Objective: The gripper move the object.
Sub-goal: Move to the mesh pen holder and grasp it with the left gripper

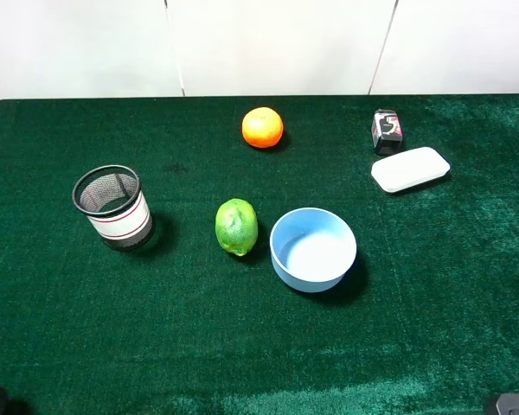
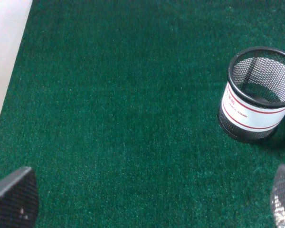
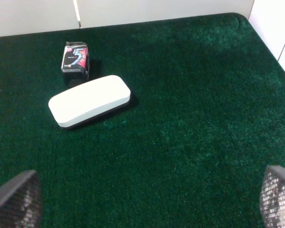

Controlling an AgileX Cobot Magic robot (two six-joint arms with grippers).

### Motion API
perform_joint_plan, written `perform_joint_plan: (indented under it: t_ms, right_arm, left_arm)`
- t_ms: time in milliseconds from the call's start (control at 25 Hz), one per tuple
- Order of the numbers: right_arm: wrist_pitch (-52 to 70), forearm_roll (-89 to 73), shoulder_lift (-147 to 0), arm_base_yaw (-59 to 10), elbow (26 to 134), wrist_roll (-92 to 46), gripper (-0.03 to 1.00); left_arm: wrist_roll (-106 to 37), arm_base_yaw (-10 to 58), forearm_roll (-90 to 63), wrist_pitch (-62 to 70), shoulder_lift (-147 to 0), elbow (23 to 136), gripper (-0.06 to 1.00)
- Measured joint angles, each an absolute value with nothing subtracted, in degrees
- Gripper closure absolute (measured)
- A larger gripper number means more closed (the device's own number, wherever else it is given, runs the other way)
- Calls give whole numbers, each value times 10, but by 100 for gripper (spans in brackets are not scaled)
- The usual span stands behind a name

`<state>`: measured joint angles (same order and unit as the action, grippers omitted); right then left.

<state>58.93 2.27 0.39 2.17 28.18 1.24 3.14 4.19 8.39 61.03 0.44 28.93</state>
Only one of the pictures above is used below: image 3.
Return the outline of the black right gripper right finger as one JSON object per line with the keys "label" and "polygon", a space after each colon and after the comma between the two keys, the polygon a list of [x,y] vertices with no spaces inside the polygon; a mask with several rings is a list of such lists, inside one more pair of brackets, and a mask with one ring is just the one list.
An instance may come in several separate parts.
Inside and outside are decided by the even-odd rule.
{"label": "black right gripper right finger", "polygon": [[259,208],[266,228],[285,228],[285,168],[266,167]]}

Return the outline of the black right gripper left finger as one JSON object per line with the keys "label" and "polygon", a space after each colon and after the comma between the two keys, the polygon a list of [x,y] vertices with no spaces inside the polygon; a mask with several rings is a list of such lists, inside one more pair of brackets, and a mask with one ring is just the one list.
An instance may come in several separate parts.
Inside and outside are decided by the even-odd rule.
{"label": "black right gripper left finger", "polygon": [[43,213],[41,181],[35,170],[0,186],[0,228],[38,228]]}

